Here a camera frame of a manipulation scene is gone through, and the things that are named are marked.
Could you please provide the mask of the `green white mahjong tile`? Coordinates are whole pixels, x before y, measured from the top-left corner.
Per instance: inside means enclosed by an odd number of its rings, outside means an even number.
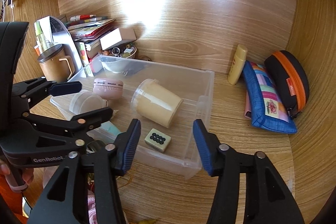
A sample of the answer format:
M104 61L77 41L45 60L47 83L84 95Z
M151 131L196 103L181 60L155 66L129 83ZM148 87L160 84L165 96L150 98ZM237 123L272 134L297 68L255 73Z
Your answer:
M170 142L171 137L169 135L166 135L155 128L151 129L145 137L145 143L160 152L165 152Z

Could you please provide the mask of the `white round jar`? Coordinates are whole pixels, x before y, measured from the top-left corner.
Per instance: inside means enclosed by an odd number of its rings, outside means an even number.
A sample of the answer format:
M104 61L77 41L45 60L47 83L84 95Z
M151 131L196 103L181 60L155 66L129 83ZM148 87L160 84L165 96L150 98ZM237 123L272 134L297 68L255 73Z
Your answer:
M107 101L88 90L75 94L70 102L69 111L75 115L107 107Z

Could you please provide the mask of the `teal eraser block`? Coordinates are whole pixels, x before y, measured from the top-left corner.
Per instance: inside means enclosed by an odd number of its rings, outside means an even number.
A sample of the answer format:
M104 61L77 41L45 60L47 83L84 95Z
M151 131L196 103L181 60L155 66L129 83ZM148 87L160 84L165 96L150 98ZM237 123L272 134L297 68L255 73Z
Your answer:
M110 121L101 124L101 128L113 136L120 134L120 130Z

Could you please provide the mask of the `brown mug with lid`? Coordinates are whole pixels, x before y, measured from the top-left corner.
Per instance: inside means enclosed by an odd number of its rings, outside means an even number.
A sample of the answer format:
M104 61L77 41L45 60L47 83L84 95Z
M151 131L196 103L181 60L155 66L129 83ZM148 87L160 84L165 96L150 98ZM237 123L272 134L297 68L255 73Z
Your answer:
M66 55L62 44L56 44L41 53L37 61L47 81L63 83L74 75L72 57Z

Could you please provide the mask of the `silver file holder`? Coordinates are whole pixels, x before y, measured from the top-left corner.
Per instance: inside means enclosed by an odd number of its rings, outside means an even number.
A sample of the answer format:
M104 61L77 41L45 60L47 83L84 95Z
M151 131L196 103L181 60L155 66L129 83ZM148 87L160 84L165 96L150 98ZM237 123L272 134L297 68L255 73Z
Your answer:
M34 23L35 36L40 55L50 47L62 44L66 55L72 58L75 73L83 68L79 53L66 26L54 16L46 16Z

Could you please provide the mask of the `fruit pattern box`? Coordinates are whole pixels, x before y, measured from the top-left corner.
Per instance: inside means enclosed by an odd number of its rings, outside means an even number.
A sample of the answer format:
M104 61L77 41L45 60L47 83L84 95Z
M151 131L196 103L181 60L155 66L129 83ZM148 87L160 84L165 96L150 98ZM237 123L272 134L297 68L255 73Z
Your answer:
M90 64L89 64L89 59L88 59L85 43L84 42L75 42L75 46L76 46L77 51L79 53L79 56L80 56L80 59L81 59L81 62L82 62L82 65L84 67L85 72L87 73L87 75L89 77L93 77L93 72L92 72L92 69L91 69Z

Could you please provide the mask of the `beige plastic cup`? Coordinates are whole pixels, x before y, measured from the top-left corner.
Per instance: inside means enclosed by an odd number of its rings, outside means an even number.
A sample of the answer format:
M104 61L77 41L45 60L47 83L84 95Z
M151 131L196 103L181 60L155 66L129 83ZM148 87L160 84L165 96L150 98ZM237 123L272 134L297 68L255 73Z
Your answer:
M165 128L173 122L183 99L159 84L145 79L136 88L130 103L132 110Z

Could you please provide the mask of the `stack of books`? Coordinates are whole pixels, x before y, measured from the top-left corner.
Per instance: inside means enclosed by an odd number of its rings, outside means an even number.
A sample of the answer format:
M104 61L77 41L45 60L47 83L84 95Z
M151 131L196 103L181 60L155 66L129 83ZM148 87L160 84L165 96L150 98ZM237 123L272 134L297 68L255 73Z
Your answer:
M115 19L102 16L78 22L68 22L66 27L74 43L85 43L88 59L91 60L102 50L100 38L115 29Z

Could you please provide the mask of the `blue patchwork pouch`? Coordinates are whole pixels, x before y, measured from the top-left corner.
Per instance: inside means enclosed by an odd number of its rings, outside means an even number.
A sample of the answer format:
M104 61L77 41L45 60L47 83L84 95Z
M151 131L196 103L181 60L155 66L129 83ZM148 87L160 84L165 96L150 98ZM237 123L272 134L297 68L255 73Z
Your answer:
M277 133L295 134L296 125L289 118L265 67L246 61L242 75L251 106L252 126Z

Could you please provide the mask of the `bowl of beads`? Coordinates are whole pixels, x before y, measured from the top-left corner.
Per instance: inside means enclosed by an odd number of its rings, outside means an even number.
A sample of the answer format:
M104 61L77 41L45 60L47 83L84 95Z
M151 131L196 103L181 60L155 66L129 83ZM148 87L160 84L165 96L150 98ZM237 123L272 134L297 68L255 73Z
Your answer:
M100 50L99 55L134 59L137 53L135 43L121 44L108 50Z

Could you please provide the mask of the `pink notebook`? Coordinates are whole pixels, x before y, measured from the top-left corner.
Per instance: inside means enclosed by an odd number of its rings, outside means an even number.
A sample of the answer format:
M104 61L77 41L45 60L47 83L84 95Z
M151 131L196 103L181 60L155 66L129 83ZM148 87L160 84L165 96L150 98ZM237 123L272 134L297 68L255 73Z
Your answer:
M246 92L246 97L245 97L245 110L244 110L244 116L245 116L247 119L251 119L251 118L252 118L251 103L250 103L250 99L249 99L249 94L248 94L248 92Z

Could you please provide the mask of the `clear plastic storage bin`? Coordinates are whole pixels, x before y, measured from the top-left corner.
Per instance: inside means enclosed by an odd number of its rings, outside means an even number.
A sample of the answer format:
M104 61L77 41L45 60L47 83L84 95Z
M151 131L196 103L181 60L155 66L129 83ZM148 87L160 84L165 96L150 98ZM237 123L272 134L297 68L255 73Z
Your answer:
M89 132L106 143L138 119L141 136L135 158L188 179L202 167L193 122L210 123L214 79L212 71L100 55L74 75L82 84L80 92L50 101L66 119L110 107L110 121Z

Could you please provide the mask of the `white cardboard box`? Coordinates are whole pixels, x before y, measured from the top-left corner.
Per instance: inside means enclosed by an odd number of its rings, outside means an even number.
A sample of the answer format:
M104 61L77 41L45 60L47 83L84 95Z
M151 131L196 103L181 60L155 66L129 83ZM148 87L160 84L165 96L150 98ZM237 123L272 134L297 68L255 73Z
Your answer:
M134 29L116 28L100 38L102 50L108 50L119 45L130 43L137 40Z

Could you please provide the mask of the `black orange zipper case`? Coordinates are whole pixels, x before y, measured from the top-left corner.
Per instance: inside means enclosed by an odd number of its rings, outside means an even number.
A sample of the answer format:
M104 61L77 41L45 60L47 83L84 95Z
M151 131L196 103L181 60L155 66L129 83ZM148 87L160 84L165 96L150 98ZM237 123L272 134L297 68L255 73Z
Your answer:
M273 80L282 104L291 119L305 108L309 96L309 80L297 58L286 50L272 53L264 65Z

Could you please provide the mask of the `yellow lotion tube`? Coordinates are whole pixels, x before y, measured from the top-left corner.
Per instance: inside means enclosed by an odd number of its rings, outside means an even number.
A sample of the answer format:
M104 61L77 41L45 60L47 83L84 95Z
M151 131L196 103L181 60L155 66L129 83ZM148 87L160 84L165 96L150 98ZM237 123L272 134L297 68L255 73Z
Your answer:
M244 68L244 64L247 58L248 49L246 46L239 44L236 48L236 52L234 54L232 65L228 74L228 82L231 85L235 85L242 73Z

